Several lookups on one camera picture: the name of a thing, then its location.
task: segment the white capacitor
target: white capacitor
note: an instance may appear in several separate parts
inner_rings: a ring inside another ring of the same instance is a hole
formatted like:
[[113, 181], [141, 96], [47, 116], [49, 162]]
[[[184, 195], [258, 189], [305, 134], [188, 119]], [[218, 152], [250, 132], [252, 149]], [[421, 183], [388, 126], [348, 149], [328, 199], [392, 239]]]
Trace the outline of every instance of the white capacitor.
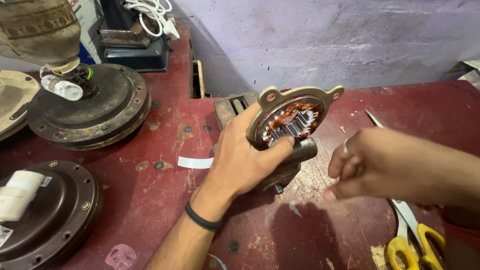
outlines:
[[14, 172], [8, 183], [0, 187], [0, 221], [20, 220], [44, 178], [37, 172]]
[[84, 92], [80, 86], [69, 81], [58, 81], [51, 86], [50, 83], [55, 79], [58, 79], [58, 76], [51, 74], [43, 76], [43, 88], [71, 101], [79, 100], [84, 95]]

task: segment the pink object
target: pink object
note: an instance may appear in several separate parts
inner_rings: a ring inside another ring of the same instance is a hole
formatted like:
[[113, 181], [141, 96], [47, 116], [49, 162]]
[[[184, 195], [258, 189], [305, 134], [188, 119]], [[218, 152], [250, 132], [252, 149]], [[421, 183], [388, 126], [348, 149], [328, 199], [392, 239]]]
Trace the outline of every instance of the pink object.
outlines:
[[114, 270], [127, 270], [137, 262], [137, 255], [133, 248], [125, 244], [119, 244], [110, 250], [105, 262]]

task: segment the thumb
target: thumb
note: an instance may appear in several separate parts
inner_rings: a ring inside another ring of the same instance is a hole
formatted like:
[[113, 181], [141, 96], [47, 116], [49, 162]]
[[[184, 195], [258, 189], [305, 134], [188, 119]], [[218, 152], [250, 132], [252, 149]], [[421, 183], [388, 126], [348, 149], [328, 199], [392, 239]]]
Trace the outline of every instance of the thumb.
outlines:
[[325, 190], [324, 198], [327, 201], [337, 199], [348, 199], [363, 196], [363, 183], [358, 178], [351, 178], [348, 181], [338, 182]]
[[278, 139], [275, 144], [267, 150], [260, 151], [260, 158], [269, 162], [273, 169], [276, 168], [284, 159], [293, 153], [295, 138], [293, 136], [284, 136]]

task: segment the copper winding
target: copper winding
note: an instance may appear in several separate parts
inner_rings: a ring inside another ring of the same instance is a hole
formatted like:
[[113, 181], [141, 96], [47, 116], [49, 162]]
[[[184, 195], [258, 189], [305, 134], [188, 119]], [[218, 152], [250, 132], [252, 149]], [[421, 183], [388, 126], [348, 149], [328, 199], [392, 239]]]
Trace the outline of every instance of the copper winding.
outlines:
[[[288, 106], [285, 109], [284, 113], [280, 114], [277, 117], [277, 119], [275, 119], [273, 122], [270, 123], [270, 125], [268, 126], [268, 130], [267, 130], [267, 136], [270, 136], [273, 129], [277, 129], [277, 128], [280, 128], [280, 127], [284, 126], [285, 124], [282, 123], [282, 120], [284, 118], [288, 117], [288, 116], [291, 116], [294, 113], [294, 111], [295, 112], [300, 112], [300, 111], [305, 111], [305, 110], [310, 110], [313, 113], [317, 112], [317, 115], [313, 119], [313, 122], [308, 126], [309, 131], [305, 133], [302, 130], [302, 134], [300, 135], [300, 137], [297, 137], [295, 139], [298, 142], [298, 141], [303, 140], [304, 138], [310, 136], [318, 126], [318, 122], [320, 120], [321, 112], [320, 112], [319, 106], [317, 106], [316, 104], [303, 104], [303, 103], [293, 103], [290, 106]], [[267, 143], [267, 145], [268, 145], [269, 140], [270, 140], [270, 138], [267, 138], [265, 140], [265, 143]]]

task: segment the workbench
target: workbench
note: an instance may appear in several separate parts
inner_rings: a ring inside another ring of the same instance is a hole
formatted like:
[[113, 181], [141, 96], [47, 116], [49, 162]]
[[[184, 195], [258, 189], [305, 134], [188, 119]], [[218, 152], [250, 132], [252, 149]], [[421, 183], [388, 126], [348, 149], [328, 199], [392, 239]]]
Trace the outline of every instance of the workbench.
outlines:
[[[0, 143], [2, 178], [36, 163], [69, 160], [85, 166], [103, 185], [100, 219], [64, 270], [112, 269], [105, 258], [118, 244], [135, 251], [138, 260], [131, 269], [142, 269], [208, 173], [176, 165], [178, 156], [213, 157], [220, 134], [214, 99], [188, 98], [189, 28], [177, 29], [181, 38], [171, 41], [169, 71], [142, 74], [154, 106], [125, 139], [100, 149], [69, 151], [26, 127]], [[323, 192], [335, 182], [327, 176], [333, 150], [361, 128], [373, 126], [363, 111], [368, 109], [392, 129], [480, 156], [478, 96], [467, 81], [346, 90], [312, 135], [318, 155], [302, 163], [283, 194], [246, 194], [234, 201], [208, 253], [229, 270], [368, 270], [377, 269], [376, 264], [386, 269], [384, 247], [396, 233], [393, 209], [387, 200], [369, 197], [326, 202]], [[410, 206], [419, 222], [444, 233], [435, 207]], [[211, 259], [203, 269], [211, 269]]]

